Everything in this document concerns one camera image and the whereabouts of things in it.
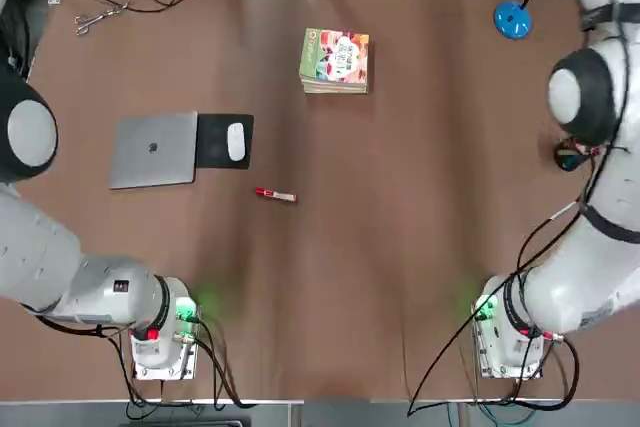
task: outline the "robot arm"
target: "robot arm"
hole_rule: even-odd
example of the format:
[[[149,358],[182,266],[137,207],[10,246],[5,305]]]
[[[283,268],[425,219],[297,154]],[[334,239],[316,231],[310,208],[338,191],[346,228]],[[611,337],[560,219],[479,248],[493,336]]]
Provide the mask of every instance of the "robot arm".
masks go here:
[[[617,148],[557,250],[523,275],[522,285],[507,282],[491,318],[477,323],[487,377],[519,377],[532,332],[585,328],[640,299],[640,0],[578,1],[583,27],[595,28],[593,37],[602,40],[556,64],[549,106],[581,143],[598,146],[615,136]],[[490,279],[484,294],[502,280]],[[537,368],[541,355],[540,336],[526,371]]]
[[[83,254],[73,233],[20,198],[9,183],[51,165],[58,133],[44,100],[7,66],[0,92],[0,297],[52,320],[129,327],[137,372],[193,377],[195,345],[176,340],[195,330],[184,284],[128,257]]]

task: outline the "mouse pad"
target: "mouse pad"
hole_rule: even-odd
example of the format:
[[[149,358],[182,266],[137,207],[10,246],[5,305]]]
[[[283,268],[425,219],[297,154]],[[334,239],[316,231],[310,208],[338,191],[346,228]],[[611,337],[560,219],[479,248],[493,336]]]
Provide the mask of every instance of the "mouse pad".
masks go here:
[[[240,122],[244,127],[244,159],[234,162],[229,158],[227,129]],[[251,163],[251,139],[253,115],[248,114],[198,114],[196,140],[197,169],[248,169]]]

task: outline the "white mouse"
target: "white mouse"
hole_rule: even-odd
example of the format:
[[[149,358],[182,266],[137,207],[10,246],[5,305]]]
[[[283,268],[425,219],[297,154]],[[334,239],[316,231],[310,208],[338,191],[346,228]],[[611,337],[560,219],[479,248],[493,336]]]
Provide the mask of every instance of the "white mouse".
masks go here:
[[[244,127],[240,122],[231,124],[227,129],[227,148],[229,158],[234,162],[244,159]]]

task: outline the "book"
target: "book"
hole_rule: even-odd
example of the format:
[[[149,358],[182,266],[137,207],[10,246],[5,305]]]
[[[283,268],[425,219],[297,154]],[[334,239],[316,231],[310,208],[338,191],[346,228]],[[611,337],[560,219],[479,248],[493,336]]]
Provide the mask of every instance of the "book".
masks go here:
[[[300,59],[300,80],[308,94],[366,94],[369,35],[308,28]]]

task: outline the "scissors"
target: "scissors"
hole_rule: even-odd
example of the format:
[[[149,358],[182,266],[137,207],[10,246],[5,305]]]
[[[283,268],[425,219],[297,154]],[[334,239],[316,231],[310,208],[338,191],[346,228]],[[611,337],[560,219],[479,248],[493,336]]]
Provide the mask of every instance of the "scissors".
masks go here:
[[[129,7],[129,2],[124,5],[115,5],[108,10],[105,10],[100,15],[95,15],[93,17],[88,17],[86,15],[81,15],[76,17],[76,25],[79,27],[76,29],[76,35],[85,35],[89,33],[89,27],[91,27],[96,22],[100,22],[102,19],[106,19],[107,17],[111,17],[112,15],[117,15],[123,10]]]

